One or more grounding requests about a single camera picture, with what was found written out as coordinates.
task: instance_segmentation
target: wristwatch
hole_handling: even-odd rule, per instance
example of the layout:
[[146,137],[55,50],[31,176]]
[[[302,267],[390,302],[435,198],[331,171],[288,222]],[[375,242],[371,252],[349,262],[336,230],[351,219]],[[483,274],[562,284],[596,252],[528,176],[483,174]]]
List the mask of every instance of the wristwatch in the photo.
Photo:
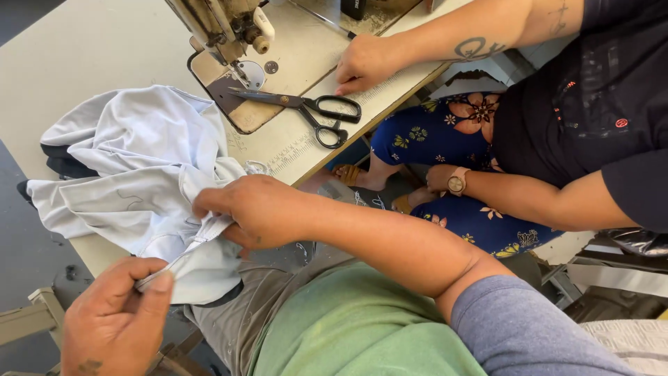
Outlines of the wristwatch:
[[461,197],[466,189],[466,177],[464,176],[466,171],[471,171],[471,169],[457,167],[455,172],[453,172],[448,179],[448,191],[455,196]]

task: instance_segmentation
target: white cloth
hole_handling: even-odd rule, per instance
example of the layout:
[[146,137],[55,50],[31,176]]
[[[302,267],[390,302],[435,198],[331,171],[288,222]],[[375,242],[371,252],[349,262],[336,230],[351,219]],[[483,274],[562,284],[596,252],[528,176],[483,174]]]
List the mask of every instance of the white cloth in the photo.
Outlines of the white cloth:
[[74,108],[41,143],[71,145],[67,152],[100,174],[28,182],[47,229],[66,238],[98,233],[138,257],[170,262],[173,304],[206,304],[239,283],[240,247],[219,237],[231,218],[200,221],[191,210],[203,188],[246,175],[227,154],[212,101],[166,86],[115,90]]

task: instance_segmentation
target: scissor blade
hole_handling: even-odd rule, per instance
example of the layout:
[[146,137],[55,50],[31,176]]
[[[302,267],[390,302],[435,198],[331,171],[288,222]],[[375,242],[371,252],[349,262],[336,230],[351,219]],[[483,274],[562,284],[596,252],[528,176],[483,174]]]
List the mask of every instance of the scissor blade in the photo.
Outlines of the scissor blade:
[[238,96],[239,98],[244,98],[252,100],[255,102],[277,104],[283,107],[299,107],[304,100],[298,96],[291,95],[281,95],[281,94],[271,94],[265,92],[259,92],[257,90],[241,89],[241,88],[229,88],[229,94],[233,96]]

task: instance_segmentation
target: blue floral pants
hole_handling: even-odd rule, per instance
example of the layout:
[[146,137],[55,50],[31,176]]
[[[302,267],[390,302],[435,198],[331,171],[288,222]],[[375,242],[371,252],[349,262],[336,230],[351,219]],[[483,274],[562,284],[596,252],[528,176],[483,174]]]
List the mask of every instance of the blue floral pants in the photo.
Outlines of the blue floral pants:
[[[491,145],[501,95],[458,94],[399,111],[380,124],[371,150],[388,165],[447,163],[502,173]],[[411,215],[447,228],[497,258],[531,250],[563,233],[511,217],[468,196],[448,194],[418,205]]]

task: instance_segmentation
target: scissor handle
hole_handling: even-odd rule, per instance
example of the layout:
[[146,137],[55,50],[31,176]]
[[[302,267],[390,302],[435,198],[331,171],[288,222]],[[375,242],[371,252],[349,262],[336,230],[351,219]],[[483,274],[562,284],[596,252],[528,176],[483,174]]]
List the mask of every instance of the scissor handle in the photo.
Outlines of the scissor handle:
[[[326,101],[334,101],[347,104],[355,109],[355,114],[346,114],[344,112],[325,110],[324,108],[320,107],[320,103]],[[353,122],[357,124],[359,120],[362,118],[362,107],[359,105],[359,103],[357,103],[352,99],[348,99],[344,96],[323,95],[316,99],[304,98],[304,104],[307,105],[309,108],[313,109],[315,112],[319,113],[320,115],[336,120]]]
[[[323,145],[328,149],[338,149],[343,144],[345,144],[346,141],[348,141],[348,131],[345,129],[341,129],[341,121],[336,120],[336,122],[332,126],[322,125],[318,123],[318,120],[315,120],[313,115],[311,115],[311,113],[306,109],[306,107],[300,106],[297,107],[297,110],[304,116],[304,118],[306,118],[306,121],[309,122],[309,125],[313,127],[313,130],[315,131],[315,139],[318,140],[320,145]],[[332,132],[333,134],[335,134],[337,137],[336,143],[328,144],[325,141],[323,141],[320,138],[321,131]]]

